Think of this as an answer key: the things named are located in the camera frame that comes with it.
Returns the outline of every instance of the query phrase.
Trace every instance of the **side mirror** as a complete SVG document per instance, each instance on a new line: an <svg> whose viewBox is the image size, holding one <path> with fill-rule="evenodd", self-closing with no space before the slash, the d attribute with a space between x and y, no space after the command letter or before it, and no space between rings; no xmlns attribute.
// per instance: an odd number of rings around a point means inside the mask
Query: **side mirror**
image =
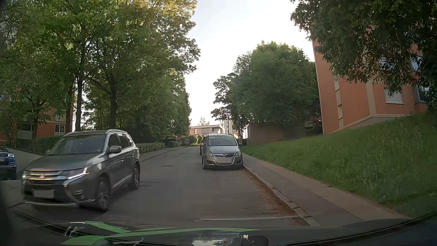
<svg viewBox="0 0 437 246"><path fill-rule="evenodd" d="M109 147L108 153L109 154L117 154L121 152L121 146L118 145L112 145Z"/></svg>

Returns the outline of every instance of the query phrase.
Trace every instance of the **car window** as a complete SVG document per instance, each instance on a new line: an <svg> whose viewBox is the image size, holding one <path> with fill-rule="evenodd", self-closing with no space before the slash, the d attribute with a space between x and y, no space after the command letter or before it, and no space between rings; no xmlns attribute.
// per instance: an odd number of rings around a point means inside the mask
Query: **car window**
<svg viewBox="0 0 437 246"><path fill-rule="evenodd" d="M127 148L132 146L125 134L118 133L118 136L120 137L121 148Z"/></svg>
<svg viewBox="0 0 437 246"><path fill-rule="evenodd" d="M104 134L75 135L63 137L52 151L51 155L77 155L101 153L105 142Z"/></svg>
<svg viewBox="0 0 437 246"><path fill-rule="evenodd" d="M131 136L129 136L127 134L125 136L128 139L130 146L133 146L134 145L134 141L132 140Z"/></svg>
<svg viewBox="0 0 437 246"><path fill-rule="evenodd" d="M111 134L109 136L108 149L109 149L109 147L111 147L113 145L121 146L121 143L117 137L117 134Z"/></svg>
<svg viewBox="0 0 437 246"><path fill-rule="evenodd" d="M207 141L208 146L237 146L235 138L231 136L210 136Z"/></svg>

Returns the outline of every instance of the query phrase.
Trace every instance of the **car hood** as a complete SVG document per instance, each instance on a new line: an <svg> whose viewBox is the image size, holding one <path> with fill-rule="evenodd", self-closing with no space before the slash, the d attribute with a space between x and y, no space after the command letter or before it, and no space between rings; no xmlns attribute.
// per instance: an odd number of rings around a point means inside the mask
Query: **car hood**
<svg viewBox="0 0 437 246"><path fill-rule="evenodd" d="M93 159L101 154L83 155L46 155L31 161L26 168L28 171L66 171L89 166Z"/></svg>
<svg viewBox="0 0 437 246"><path fill-rule="evenodd" d="M212 151L213 154L234 154L239 150L238 146L208 146L208 148Z"/></svg>
<svg viewBox="0 0 437 246"><path fill-rule="evenodd" d="M70 222L46 224L28 227L23 230L24 238L32 245L113 245L113 242L124 242L123 245L202 245L202 246L232 246L232 245L281 245L285 242L308 242L330 238L341 240L345 235L358 235L376 228L388 228L404 224L406 219L389 219L364 221L340 227L290 226L272 228L184 228L184 227L151 227L137 228L101 221Z"/></svg>

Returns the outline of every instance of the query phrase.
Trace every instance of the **sky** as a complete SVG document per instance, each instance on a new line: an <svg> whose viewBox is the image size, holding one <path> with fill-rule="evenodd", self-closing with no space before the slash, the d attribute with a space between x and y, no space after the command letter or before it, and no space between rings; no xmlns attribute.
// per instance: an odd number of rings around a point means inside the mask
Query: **sky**
<svg viewBox="0 0 437 246"><path fill-rule="evenodd" d="M195 63L197 70L185 76L191 125L197 125L201 116L211 125L219 123L211 115L220 107L212 103L212 83L231 73L237 57L255 49L262 40L294 45L314 61L306 33L290 20L296 5L289 0L198 0L192 18L196 26L188 36L196 39L201 53Z"/></svg>

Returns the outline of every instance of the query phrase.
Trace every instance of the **license plate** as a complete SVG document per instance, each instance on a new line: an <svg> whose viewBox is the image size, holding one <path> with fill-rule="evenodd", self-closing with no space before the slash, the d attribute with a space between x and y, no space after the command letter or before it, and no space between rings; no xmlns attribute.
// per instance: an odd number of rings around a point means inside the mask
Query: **license plate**
<svg viewBox="0 0 437 246"><path fill-rule="evenodd" d="M219 157L217 158L217 164L231 164L232 163L232 157L226 158L226 157Z"/></svg>
<svg viewBox="0 0 437 246"><path fill-rule="evenodd" d="M53 198L55 195L53 194L53 190L34 190L33 196L39 198Z"/></svg>

